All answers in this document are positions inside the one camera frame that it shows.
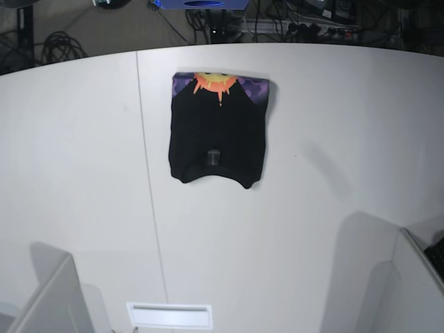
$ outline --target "white table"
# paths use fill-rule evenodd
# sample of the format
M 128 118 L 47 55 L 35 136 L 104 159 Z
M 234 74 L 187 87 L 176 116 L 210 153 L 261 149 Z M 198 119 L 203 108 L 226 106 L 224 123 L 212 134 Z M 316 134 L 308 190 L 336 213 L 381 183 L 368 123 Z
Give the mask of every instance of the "white table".
M 177 71 L 271 80 L 251 190 L 171 177 Z M 353 332 L 399 227 L 442 221 L 443 73 L 414 53 L 243 44 L 0 77 L 0 238 L 72 252 L 125 333 L 127 301 L 211 304 L 218 333 Z

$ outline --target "orange sun graphic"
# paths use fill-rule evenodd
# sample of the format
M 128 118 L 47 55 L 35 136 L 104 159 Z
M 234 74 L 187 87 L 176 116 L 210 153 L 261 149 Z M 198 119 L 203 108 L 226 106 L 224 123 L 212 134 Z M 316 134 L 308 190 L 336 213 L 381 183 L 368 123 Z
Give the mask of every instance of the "orange sun graphic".
M 196 93 L 199 88 L 205 88 L 209 92 L 217 92 L 219 97 L 219 105 L 222 106 L 222 93 L 230 94 L 230 88 L 236 82 L 237 77 L 234 75 L 213 74 L 213 73 L 195 73 L 197 80 Z

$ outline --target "electronic device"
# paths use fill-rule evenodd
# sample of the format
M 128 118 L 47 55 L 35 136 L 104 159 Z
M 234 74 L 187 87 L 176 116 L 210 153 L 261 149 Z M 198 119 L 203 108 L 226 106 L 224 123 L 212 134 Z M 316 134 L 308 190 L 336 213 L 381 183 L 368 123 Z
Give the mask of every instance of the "electronic device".
M 356 0 L 289 0 L 298 7 L 341 24 L 356 23 Z
M 231 9 L 244 10 L 248 0 L 155 0 L 162 9 Z

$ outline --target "rectangular vent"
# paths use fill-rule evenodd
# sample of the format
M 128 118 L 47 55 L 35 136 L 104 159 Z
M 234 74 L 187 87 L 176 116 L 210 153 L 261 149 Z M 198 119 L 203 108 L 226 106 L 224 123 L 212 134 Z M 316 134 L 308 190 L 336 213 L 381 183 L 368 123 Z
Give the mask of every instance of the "rectangular vent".
M 212 330 L 211 305 L 127 303 L 131 323 L 137 327 Z

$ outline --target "black t-shirt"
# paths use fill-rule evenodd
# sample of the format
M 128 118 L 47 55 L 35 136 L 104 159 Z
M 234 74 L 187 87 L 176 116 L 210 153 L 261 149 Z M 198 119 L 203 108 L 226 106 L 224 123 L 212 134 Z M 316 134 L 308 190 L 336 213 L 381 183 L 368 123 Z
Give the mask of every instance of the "black t-shirt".
M 171 175 L 183 183 L 222 176 L 249 189 L 261 178 L 268 81 L 178 73 L 171 105 Z

